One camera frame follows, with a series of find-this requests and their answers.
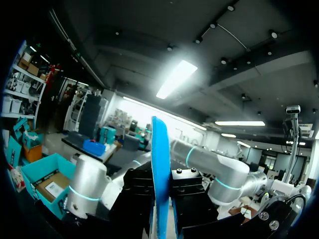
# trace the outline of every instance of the cable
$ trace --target cable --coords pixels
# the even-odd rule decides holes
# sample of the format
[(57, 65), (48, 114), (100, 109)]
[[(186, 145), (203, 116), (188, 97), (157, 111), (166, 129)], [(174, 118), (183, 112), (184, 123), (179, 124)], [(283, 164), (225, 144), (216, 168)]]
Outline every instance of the cable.
[(297, 194), (297, 195), (292, 196), (291, 198), (286, 200), (286, 204), (288, 204), (290, 201), (292, 201), (292, 200), (294, 200), (296, 198), (302, 198), (303, 199), (304, 205), (303, 205), (303, 210), (302, 211), (304, 211), (304, 209), (306, 207), (306, 197), (303, 194)]

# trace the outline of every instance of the brown cardboard box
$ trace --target brown cardboard box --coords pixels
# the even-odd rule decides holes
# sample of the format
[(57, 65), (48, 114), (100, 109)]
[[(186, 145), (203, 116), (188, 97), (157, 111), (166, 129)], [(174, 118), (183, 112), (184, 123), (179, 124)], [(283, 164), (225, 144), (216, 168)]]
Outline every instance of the brown cardboard box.
[(46, 75), (45, 74), (41, 74), (39, 78), (45, 81)]
[(24, 53), (24, 55), (21, 57), (18, 67), (21, 67), (22, 69), (26, 70), (28, 69), (32, 57), (28, 53)]
[(38, 72), (39, 72), (39, 68), (37, 68), (36, 66), (34, 66), (33, 64), (30, 63), (27, 71), (30, 72), (31, 74), (37, 76)]
[(70, 184), (69, 179), (62, 173), (58, 172), (37, 185), (36, 189), (51, 203), (54, 201), (55, 197), (49, 191), (47, 191), (45, 187), (52, 182), (55, 182), (62, 189), (65, 189)]

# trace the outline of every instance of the track light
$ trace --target track light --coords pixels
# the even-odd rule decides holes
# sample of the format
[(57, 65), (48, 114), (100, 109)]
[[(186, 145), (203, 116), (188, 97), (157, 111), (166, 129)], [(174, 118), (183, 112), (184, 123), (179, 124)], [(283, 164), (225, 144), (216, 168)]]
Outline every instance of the track light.
[(209, 27), (211, 28), (211, 29), (215, 29), (216, 28), (216, 26), (217, 26), (217, 23), (211, 23), (210, 25), (209, 25)]
[(227, 10), (234, 11), (235, 7), (233, 5), (229, 5), (229, 6), (227, 6)]
[(275, 32), (274, 30), (269, 30), (269, 33), (270, 33), (270, 35), (271, 35), (271, 37), (273, 39), (277, 39), (278, 38), (278, 33)]
[(220, 59), (221, 64), (226, 65), (227, 64), (227, 59), (225, 57), (222, 57)]
[(172, 45), (168, 45), (168, 46), (167, 46), (167, 50), (168, 50), (168, 51), (173, 51), (173, 48), (174, 48), (174, 47), (173, 47)]
[(202, 41), (203, 41), (203, 38), (198, 37), (198, 38), (196, 38), (195, 43), (200, 44)]

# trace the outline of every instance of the bolt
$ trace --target bolt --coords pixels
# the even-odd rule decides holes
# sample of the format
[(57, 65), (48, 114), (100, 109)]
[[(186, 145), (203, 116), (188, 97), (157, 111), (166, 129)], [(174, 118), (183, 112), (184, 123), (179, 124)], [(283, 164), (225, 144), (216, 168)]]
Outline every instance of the bolt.
[(279, 227), (279, 222), (277, 220), (273, 220), (269, 223), (269, 228), (272, 230), (272, 231), (275, 231), (277, 230)]
[(259, 216), (259, 218), (260, 218), (261, 220), (266, 221), (266, 220), (268, 220), (268, 218), (269, 218), (269, 213), (267, 213), (267, 212), (261, 212), (258, 216)]

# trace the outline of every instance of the cardboard box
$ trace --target cardboard box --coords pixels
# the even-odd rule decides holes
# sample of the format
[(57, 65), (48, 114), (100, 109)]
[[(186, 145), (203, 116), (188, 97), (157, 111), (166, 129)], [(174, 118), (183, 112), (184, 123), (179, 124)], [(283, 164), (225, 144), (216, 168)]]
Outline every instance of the cardboard box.
[(31, 74), (37, 76), (39, 73), (39, 68), (37, 68), (36, 66), (34, 66), (33, 64), (30, 63), (27, 71), (30, 72)]
[(69, 184), (69, 179), (62, 173), (58, 172), (37, 185), (35, 188), (52, 203), (61, 193), (63, 193), (64, 189), (69, 186)]
[(45, 75), (45, 74), (41, 74), (41, 75), (40, 75), (40, 79), (42, 79), (42, 80), (44, 80), (44, 81), (45, 81), (45, 79), (46, 79), (46, 75)]
[(21, 67), (24, 70), (28, 69), (31, 59), (32, 59), (32, 56), (30, 56), (28, 53), (24, 53), (24, 55), (21, 57), (18, 63), (18, 67)]

